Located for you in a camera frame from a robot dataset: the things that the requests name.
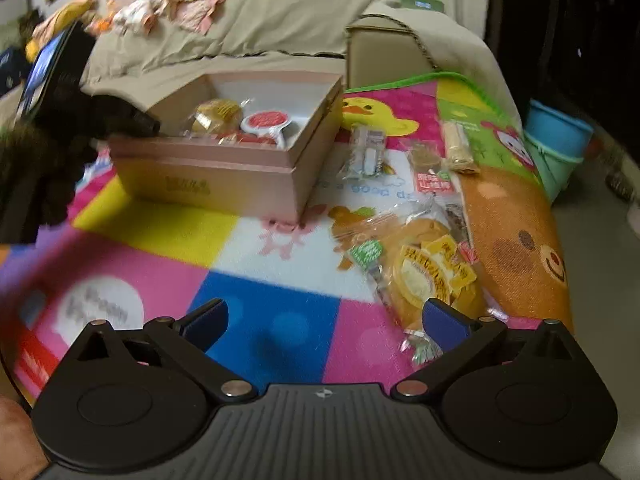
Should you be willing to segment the phone with lit screen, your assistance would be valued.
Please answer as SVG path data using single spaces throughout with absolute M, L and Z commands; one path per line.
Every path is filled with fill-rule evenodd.
M 21 99 L 16 108 L 16 119 L 38 122 L 73 102 L 80 93 L 80 80 L 96 38 L 75 22 L 65 27 L 39 52 L 32 66 Z

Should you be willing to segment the sesame roll packet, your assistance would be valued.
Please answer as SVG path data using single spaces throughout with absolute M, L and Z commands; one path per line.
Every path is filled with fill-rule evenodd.
M 457 122 L 442 123 L 442 142 L 445 162 L 449 170 L 458 174 L 479 174 L 470 141 L 462 125 Z

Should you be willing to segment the brown biscuit packet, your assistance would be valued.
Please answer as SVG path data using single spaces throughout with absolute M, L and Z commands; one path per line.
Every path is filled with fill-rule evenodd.
M 457 192 L 434 142 L 410 140 L 407 144 L 407 159 L 414 190 L 418 194 L 447 196 Z

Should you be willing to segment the colourful cartoon play mat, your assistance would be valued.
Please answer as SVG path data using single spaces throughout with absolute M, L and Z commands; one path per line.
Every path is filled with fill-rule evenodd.
M 477 268 L 489 313 L 517 328 L 543 318 L 569 323 L 570 295 L 548 198 L 523 140 L 472 84 L 454 75 L 349 92 L 353 110 L 398 112 L 436 136 L 460 125 L 480 164 L 448 176 L 437 197 L 444 223 Z M 384 307 L 349 258 L 354 224 L 416 201 L 399 142 L 384 174 L 341 182 L 338 140 L 297 222 L 252 219 L 134 200 L 107 154 L 89 167 L 70 222 L 27 248 L 3 249 L 1 297 L 13 310 L 4 358 L 17 390 L 35 400 L 85 324 L 106 318 L 138 328 L 178 318 L 209 299 L 229 307 L 213 357 L 258 386 L 270 382 L 382 382 L 407 373 L 416 354 L 405 334 L 420 315 Z

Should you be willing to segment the yellow cake packet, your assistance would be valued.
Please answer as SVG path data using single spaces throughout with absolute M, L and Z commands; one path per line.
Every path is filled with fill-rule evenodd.
M 433 197 L 397 204 L 334 237 L 404 332 L 400 350 L 414 366 L 445 351 L 435 340 L 436 323 L 423 318 L 427 300 L 440 300 L 472 320 L 487 313 L 480 263 Z

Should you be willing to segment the red lid jelly cup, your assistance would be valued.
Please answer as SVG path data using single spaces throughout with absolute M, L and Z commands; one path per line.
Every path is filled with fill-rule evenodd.
M 262 110 L 247 115 L 241 122 L 241 129 L 259 140 L 272 141 L 277 148 L 286 148 L 283 130 L 292 122 L 288 113 L 282 110 Z

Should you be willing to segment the clear wrapped candy packet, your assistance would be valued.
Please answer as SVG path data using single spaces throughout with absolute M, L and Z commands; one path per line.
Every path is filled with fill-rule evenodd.
M 385 174 L 387 136 L 382 129 L 352 125 L 349 148 L 338 172 L 342 180 L 363 180 Z

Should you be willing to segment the round bread in wrapper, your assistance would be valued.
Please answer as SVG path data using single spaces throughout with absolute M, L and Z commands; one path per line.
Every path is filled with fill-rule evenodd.
M 229 99 L 212 99 L 198 104 L 188 120 L 194 134 L 223 136 L 239 128 L 243 119 L 242 106 Z

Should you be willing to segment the blue plastic bin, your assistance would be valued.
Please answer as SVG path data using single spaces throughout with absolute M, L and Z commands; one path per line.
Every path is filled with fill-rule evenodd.
M 530 101 L 524 128 L 525 147 L 533 157 L 551 203 L 584 160 L 593 131 L 593 126 L 582 119 Z

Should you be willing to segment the green digital clock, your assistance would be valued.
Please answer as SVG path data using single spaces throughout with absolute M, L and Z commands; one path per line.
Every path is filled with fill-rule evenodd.
M 400 0 L 400 5 L 406 9 L 445 12 L 445 5 L 440 0 Z

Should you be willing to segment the pink cardboard box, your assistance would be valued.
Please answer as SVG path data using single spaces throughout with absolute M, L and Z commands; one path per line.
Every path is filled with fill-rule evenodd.
M 292 122 L 286 148 L 239 128 L 224 136 L 194 134 L 194 108 L 212 99 L 238 102 L 243 118 L 282 110 Z M 160 121 L 156 138 L 112 136 L 108 141 L 122 186 L 131 196 L 296 222 L 340 130 L 343 81 L 315 72 L 205 74 L 149 110 Z

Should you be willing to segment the pink baby clothes pile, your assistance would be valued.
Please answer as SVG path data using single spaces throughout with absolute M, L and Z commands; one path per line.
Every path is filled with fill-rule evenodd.
M 148 36 L 160 18 L 189 32 L 205 35 L 214 14 L 227 0 L 107 0 L 107 18 L 99 31 L 133 32 Z

